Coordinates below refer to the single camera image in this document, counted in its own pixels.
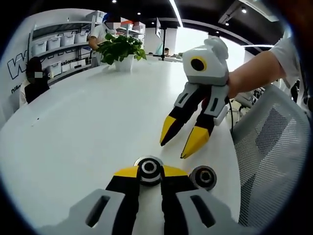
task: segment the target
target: ceiling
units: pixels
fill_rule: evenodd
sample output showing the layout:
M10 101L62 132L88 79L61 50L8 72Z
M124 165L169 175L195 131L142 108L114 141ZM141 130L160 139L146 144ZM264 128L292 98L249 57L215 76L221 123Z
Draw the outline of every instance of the ceiling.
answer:
M104 12L118 11L124 18L133 21L141 21L147 27L154 27L151 24L156 17L160 18L162 27L178 27L176 15L169 0L117 0L113 4L112 0L67 1L54 0L54 4L43 5L38 11L51 10L55 8L85 8L95 9ZM246 44L275 44L283 35L283 28L279 22L270 22L257 11L241 3L238 0L175 0L181 18L188 20L184 27L199 29L208 32L210 35L218 35L235 41L241 45ZM241 12L242 7L247 9L247 13ZM229 26L221 22L226 15L230 15ZM247 48L253 54L260 50Z

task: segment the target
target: white flower pot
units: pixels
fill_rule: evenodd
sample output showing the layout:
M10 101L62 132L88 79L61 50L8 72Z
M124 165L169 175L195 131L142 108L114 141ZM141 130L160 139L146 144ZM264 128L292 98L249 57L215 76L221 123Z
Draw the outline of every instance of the white flower pot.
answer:
M122 62L115 61L117 71L130 72L133 67L134 55L128 55Z

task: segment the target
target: white sleeve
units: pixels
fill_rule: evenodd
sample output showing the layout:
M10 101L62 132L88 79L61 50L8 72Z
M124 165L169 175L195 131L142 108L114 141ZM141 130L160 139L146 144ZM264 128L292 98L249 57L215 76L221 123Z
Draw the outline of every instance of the white sleeve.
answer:
M276 56L278 62L286 73L284 82L290 89L301 77L301 70L298 63L297 52L291 38L283 38L270 49Z
M20 107L22 107L24 104L26 104L26 96L25 96L25 90L24 87L20 88Z
M93 32L91 32L90 36L91 36L91 37L98 38L99 35L100 35L100 27L101 27L101 25L96 26L96 27L93 29Z

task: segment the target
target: ceiling light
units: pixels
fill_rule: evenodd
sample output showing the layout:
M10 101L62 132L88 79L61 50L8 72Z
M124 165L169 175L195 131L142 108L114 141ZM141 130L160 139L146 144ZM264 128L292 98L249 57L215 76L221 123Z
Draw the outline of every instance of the ceiling light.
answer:
M242 47L269 47L272 48L274 45L244 45Z
M181 21L180 15L179 15L179 11L178 11L178 8L177 8L174 0L169 0L169 1L170 1L171 5L172 5L172 8L173 8L175 14L176 14L176 18L177 18L180 26L183 28L182 21Z

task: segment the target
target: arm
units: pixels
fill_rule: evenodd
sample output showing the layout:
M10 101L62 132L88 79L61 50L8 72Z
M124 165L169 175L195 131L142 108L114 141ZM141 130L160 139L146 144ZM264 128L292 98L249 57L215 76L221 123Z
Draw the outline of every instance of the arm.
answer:
M99 46L97 45L97 38L94 36L91 36L89 38L88 44L91 47L91 49L93 49L93 50L97 50L99 48Z
M229 73L229 97L252 91L282 78L291 88L300 76L296 50L291 39L280 40L270 51L264 51Z
M20 90L20 107L22 107L26 103L27 101L26 101L25 92Z
M102 27L101 25L96 26L94 28L93 32L91 33L90 38L88 40L88 44L91 47L91 49L93 49L93 50L97 50L99 48L97 45L97 38L100 35L99 26Z
M261 52L229 73L229 97L233 98L240 92L252 91L285 76L275 55L270 51Z

